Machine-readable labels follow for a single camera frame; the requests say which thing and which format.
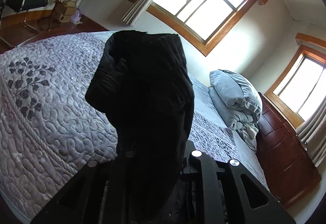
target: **leaf pattern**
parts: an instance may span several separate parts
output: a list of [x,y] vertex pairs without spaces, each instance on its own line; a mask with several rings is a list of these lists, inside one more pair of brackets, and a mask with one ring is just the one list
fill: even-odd
[[34,75],[35,71],[39,72],[39,76],[45,76],[46,71],[55,72],[54,67],[48,67],[47,65],[34,65],[28,57],[23,58],[24,61],[11,61],[9,64],[9,71],[11,74],[16,73],[15,76],[18,76],[18,79],[9,80],[8,87],[9,89],[15,89],[12,91],[17,107],[20,108],[20,111],[28,120],[32,120],[35,117],[36,112],[40,112],[42,104],[37,102],[35,97],[31,97],[33,93],[38,92],[40,85],[43,87],[49,86],[50,83],[48,80],[41,80],[40,77],[31,78]]

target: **cardboard box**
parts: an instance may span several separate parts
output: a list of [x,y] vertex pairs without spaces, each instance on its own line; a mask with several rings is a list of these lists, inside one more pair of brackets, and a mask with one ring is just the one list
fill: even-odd
[[59,23],[69,23],[70,22],[71,15],[63,15],[61,13],[55,13],[54,19],[58,21]]
[[67,7],[75,7],[76,6],[76,3],[72,2],[72,1],[64,1],[64,2],[62,2],[62,4]]
[[57,12],[61,13],[63,15],[73,15],[76,12],[77,8],[76,7],[67,7],[64,6],[62,3],[59,4],[57,8]]

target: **pillow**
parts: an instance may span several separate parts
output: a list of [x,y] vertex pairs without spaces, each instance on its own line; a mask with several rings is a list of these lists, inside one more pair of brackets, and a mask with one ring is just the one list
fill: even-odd
[[229,70],[209,74],[211,86],[227,107],[252,115],[257,123],[262,114],[262,101],[254,86],[242,75]]

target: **black jacket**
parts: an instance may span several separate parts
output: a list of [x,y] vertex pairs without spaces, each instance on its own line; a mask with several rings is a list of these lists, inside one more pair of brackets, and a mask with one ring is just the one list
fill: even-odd
[[192,124],[194,93],[179,36],[113,34],[85,98],[116,128],[117,153],[136,151],[134,206],[153,217],[175,186]]

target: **wooden window frame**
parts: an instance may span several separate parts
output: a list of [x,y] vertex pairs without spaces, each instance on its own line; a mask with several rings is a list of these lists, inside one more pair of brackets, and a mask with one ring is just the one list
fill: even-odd
[[[231,15],[229,15],[217,28],[215,33],[212,34],[206,41],[203,41],[195,32],[189,29],[189,27],[157,4],[152,3],[148,7],[147,11],[183,36],[206,57],[236,25],[236,23],[249,11],[256,1],[257,0],[246,0],[244,3],[242,3],[242,5],[240,5],[235,12],[232,12]],[[268,0],[258,0],[260,5],[266,4],[267,1]]]
[[275,83],[268,89],[265,96],[281,111],[281,113],[288,119],[288,121],[297,128],[303,123],[303,120],[295,112],[293,112],[276,94],[273,92],[281,84],[281,82],[288,83],[290,78],[295,73],[296,69],[299,67],[300,62],[305,56],[311,57],[322,64],[326,64],[326,54],[322,53],[316,49],[305,46],[304,43],[313,44],[326,50],[326,41],[315,38],[313,36],[308,36],[305,34],[298,33],[296,36],[296,41],[300,45],[298,51],[291,59],[288,66],[278,77]]

